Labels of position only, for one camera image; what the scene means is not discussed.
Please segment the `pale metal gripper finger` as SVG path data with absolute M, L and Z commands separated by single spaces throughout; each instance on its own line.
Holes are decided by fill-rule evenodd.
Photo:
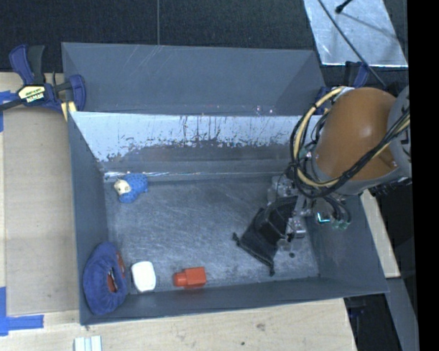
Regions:
M 294 252 L 292 241 L 288 241 L 286 239 L 281 239 L 278 242 L 278 252 L 282 256 L 288 256 L 290 258 L 294 258 L 295 252 Z
M 306 223 L 301 219 L 289 220 L 286 227 L 286 237 L 288 240 L 302 239 L 307 234 Z

